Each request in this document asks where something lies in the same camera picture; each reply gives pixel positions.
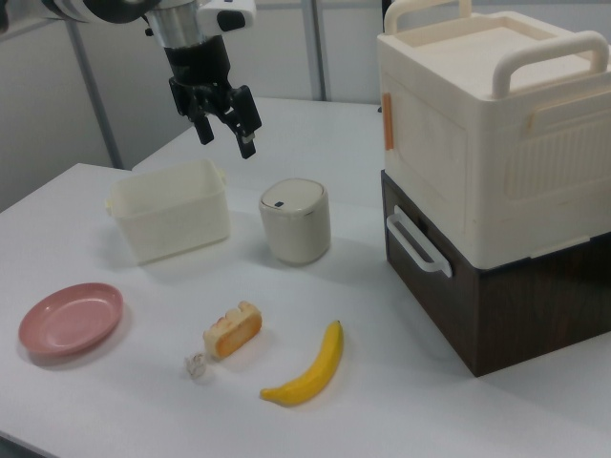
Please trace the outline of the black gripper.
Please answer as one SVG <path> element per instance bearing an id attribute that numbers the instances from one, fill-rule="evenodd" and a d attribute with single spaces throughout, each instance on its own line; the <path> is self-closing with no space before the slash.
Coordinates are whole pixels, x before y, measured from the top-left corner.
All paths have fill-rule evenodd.
<path id="1" fill-rule="evenodd" d="M 177 111 L 193 124 L 200 143 L 210 143 L 214 134 L 194 88 L 213 87 L 221 91 L 216 117 L 234 134 L 242 158 L 254 156 L 254 138 L 262 121 L 250 89 L 232 88 L 228 81 L 230 61 L 223 38 L 217 35 L 197 45 L 164 51 L 173 74 L 169 86 Z"/>

